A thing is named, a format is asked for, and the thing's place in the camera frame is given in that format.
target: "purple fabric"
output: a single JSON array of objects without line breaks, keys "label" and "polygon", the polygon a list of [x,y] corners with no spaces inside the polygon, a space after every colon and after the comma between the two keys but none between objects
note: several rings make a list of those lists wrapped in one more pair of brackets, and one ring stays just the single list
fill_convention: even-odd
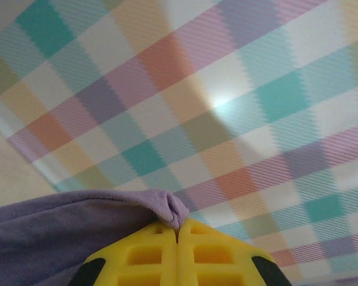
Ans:
[{"label": "purple fabric", "polygon": [[66,285],[97,250],[189,211],[166,191],[78,191],[0,207],[0,285]]}]

